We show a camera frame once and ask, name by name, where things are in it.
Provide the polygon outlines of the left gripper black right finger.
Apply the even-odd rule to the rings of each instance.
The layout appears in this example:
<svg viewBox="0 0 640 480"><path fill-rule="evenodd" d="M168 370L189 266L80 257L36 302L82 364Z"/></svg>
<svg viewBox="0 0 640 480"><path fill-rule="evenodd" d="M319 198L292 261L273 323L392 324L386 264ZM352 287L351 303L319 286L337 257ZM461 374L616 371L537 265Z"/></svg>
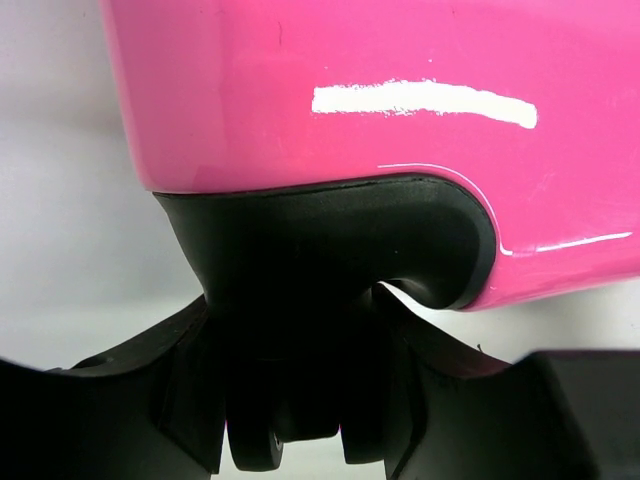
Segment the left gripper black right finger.
<svg viewBox="0 0 640 480"><path fill-rule="evenodd" d="M639 354L544 350L509 364L374 291L389 375L390 479L635 479Z"/></svg>

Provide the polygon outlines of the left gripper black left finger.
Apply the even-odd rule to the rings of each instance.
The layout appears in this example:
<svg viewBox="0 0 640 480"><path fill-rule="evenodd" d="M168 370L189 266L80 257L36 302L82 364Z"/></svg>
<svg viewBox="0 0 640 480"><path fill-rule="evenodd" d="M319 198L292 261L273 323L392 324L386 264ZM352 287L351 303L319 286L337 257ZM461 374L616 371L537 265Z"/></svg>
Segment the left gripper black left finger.
<svg viewBox="0 0 640 480"><path fill-rule="evenodd" d="M1 363L4 479L208 479L224 432L204 298L70 369Z"/></svg>

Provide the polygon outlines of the pink suitcase with dark lining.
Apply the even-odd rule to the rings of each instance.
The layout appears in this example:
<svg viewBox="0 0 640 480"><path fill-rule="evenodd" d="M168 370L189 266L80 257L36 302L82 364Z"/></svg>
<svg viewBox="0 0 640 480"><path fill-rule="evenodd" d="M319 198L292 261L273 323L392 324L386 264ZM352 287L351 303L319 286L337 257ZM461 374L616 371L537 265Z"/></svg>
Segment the pink suitcase with dark lining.
<svg viewBox="0 0 640 480"><path fill-rule="evenodd" d="M374 291L480 311L639 273L635 1L105 1L133 163L209 309L237 468L383 461Z"/></svg>

